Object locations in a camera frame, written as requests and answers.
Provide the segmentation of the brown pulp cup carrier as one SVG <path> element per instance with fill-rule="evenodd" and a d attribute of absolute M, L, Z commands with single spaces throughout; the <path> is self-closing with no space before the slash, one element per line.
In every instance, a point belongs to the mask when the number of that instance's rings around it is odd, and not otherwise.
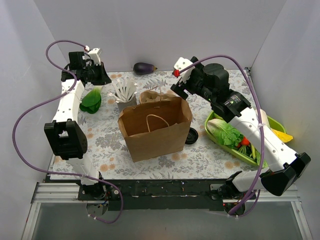
<path fill-rule="evenodd" d="M 175 98 L 176 95 L 170 93 L 162 93 L 156 92 L 153 90 L 143 91 L 139 96 L 139 103 L 153 103 L 153 102 L 161 102 L 161 101 L 170 101 Z"/>

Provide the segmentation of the brown paper bag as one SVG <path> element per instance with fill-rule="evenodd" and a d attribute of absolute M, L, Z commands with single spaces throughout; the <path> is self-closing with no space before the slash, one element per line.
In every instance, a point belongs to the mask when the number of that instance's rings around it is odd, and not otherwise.
<path fill-rule="evenodd" d="M 126 107 L 119 115 L 118 128 L 136 163 L 182 151 L 192 119 L 188 102 L 176 96 Z"/>

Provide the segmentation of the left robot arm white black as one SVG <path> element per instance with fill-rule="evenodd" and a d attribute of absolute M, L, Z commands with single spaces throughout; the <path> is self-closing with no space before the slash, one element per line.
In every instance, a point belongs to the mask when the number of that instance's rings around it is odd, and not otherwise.
<path fill-rule="evenodd" d="M 69 64 L 61 73 L 61 92 L 58 108 L 51 123 L 46 123 L 44 132 L 55 156 L 66 160 L 73 171 L 80 175 L 84 194 L 95 200 L 106 196 L 106 187 L 99 182 L 100 172 L 87 156 L 88 141 L 78 124 L 81 97 L 87 83 L 102 87 L 111 83 L 100 59 L 101 49 L 93 48 L 88 53 L 74 51 L 68 54 Z"/>

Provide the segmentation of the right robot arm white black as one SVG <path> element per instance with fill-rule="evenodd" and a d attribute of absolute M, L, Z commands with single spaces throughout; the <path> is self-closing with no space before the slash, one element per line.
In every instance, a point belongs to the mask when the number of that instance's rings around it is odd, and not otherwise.
<path fill-rule="evenodd" d="M 259 151 L 267 168 L 233 174 L 225 183 L 227 195 L 237 199 L 245 191 L 267 190 L 281 196 L 305 171 L 311 161 L 280 140 L 259 123 L 256 110 L 239 92 L 230 89 L 229 73 L 221 64 L 194 65 L 187 59 L 176 62 L 173 74 L 179 78 L 171 90 L 183 99 L 196 94 L 207 100 L 212 110 L 237 129 Z"/>

